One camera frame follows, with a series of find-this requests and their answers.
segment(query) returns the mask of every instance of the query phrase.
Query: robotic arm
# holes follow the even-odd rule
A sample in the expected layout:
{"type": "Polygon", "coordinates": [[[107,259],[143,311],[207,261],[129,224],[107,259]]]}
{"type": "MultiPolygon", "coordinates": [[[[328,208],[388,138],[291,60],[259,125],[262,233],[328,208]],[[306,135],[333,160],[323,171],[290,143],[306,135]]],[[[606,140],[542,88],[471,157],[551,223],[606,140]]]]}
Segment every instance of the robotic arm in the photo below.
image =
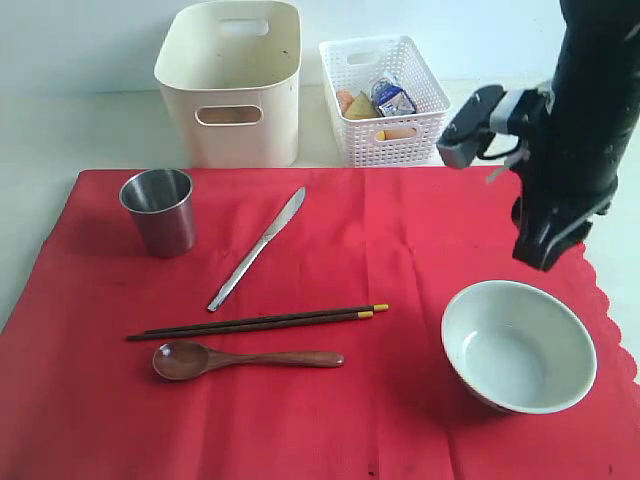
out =
{"type": "Polygon", "coordinates": [[[550,87],[486,86],[467,100],[438,141],[445,165],[509,156],[521,194],[513,258],[543,271],[582,242],[604,215],[616,171],[640,114],[640,0],[560,0],[567,23],[550,87]],[[485,155],[496,134],[517,147],[485,155]]]}

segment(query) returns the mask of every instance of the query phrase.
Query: red tablecloth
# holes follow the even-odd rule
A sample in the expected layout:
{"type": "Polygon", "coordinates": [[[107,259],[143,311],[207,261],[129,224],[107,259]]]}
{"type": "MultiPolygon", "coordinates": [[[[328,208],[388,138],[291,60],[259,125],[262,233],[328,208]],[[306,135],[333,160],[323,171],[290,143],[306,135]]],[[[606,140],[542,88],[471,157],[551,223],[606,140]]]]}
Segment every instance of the red tablecloth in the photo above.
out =
{"type": "Polygon", "coordinates": [[[0,336],[3,479],[640,478],[635,364],[574,248],[543,274],[510,258],[518,185],[486,169],[193,172],[199,238],[145,256],[117,193],[89,171],[0,336]],[[290,195],[291,223],[215,314],[205,306],[290,195]],[[486,279],[541,287],[591,332],[599,371],[578,406],[501,415],[447,363],[440,318],[486,279]],[[151,369],[138,331],[388,302],[371,320],[200,337],[231,352],[327,349],[339,369],[238,367],[184,383],[151,369]]]}

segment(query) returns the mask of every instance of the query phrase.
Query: bowl rim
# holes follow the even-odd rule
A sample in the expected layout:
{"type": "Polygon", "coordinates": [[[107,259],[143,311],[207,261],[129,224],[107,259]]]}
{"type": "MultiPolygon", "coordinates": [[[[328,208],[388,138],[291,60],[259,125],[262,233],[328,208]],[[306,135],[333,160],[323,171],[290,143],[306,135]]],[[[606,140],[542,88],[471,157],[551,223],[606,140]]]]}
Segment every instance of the bowl rim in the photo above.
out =
{"type": "Polygon", "coordinates": [[[530,413],[530,414],[547,414],[547,413],[555,413],[555,412],[560,412],[562,410],[566,410],[567,408],[572,407],[578,402],[580,402],[587,395],[587,393],[589,393],[596,379],[596,373],[598,370],[598,357],[596,355],[596,349],[593,344],[593,339],[589,334],[589,331],[584,326],[580,318],[569,307],[567,307],[564,303],[562,303],[560,300],[558,300],[556,297],[554,297],[550,293],[547,293],[540,288],[534,287],[524,282],[518,282],[515,280],[484,280],[482,282],[477,282],[463,288],[458,293],[456,293],[456,295],[454,295],[454,297],[449,301],[449,303],[447,304],[447,307],[444,310],[444,313],[442,314],[442,323],[440,326],[440,337],[441,337],[442,345],[444,347],[445,354],[447,355],[447,359],[449,360],[449,363],[451,364],[453,369],[456,371],[458,376],[467,384],[467,386],[471,388],[475,393],[480,395],[482,398],[488,400],[489,402],[494,403],[495,405],[503,409],[511,410],[514,412],[530,413]],[[585,344],[589,350],[590,356],[593,359],[593,368],[589,372],[588,381],[585,382],[585,384],[580,389],[580,391],[576,393],[571,399],[564,402],[560,402],[558,404],[555,404],[549,407],[532,408],[532,407],[522,407],[522,406],[514,405],[511,403],[503,402],[499,399],[492,398],[490,395],[484,392],[481,388],[478,388],[478,386],[474,383],[474,381],[471,378],[469,378],[468,375],[464,375],[458,369],[456,362],[454,362],[452,358],[453,354],[450,354],[447,342],[445,341],[445,338],[444,338],[445,325],[449,321],[448,320],[448,318],[450,318],[449,313],[453,304],[459,301],[460,298],[462,298],[469,291],[486,284],[502,284],[502,285],[508,284],[508,285],[517,286],[518,288],[523,288],[525,290],[530,290],[532,292],[535,292],[538,295],[542,296],[545,300],[550,301],[555,305],[559,306],[562,310],[564,310],[567,316],[578,326],[578,329],[580,330],[580,333],[582,334],[585,344]]]}

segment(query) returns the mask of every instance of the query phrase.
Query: knife handle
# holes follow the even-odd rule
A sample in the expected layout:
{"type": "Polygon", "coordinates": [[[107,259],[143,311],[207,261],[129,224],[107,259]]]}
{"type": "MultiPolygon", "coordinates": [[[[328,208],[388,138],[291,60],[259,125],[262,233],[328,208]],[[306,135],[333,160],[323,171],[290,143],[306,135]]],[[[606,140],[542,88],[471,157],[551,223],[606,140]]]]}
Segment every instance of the knife handle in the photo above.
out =
{"type": "Polygon", "coordinates": [[[209,306],[207,307],[207,310],[209,310],[210,312],[215,312],[218,309],[218,307],[220,307],[222,302],[224,302],[224,300],[229,296],[233,288],[238,284],[242,276],[249,269],[253,261],[260,254],[260,252],[267,245],[267,243],[269,242],[265,241],[264,238],[261,238],[260,240],[258,240],[258,243],[256,243],[253,246],[253,248],[247,254],[247,256],[244,257],[244,259],[242,259],[242,261],[240,262],[240,265],[238,265],[238,267],[233,271],[233,273],[231,274],[231,277],[229,277],[229,280],[227,280],[225,284],[222,285],[222,287],[220,288],[220,291],[216,295],[216,298],[214,298],[213,301],[209,304],[209,306]]]}

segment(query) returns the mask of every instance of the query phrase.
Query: wooden spoon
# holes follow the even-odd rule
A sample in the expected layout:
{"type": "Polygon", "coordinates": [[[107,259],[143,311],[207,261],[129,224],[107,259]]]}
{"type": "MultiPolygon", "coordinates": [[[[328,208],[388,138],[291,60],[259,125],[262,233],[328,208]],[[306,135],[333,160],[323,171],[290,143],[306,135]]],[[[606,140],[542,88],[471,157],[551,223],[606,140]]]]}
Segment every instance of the wooden spoon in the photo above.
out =
{"type": "Polygon", "coordinates": [[[344,357],[334,352],[313,351],[236,355],[184,340],[165,343],[153,354],[153,368],[168,380],[189,380],[211,370],[246,363],[331,368],[341,367],[344,357]]]}

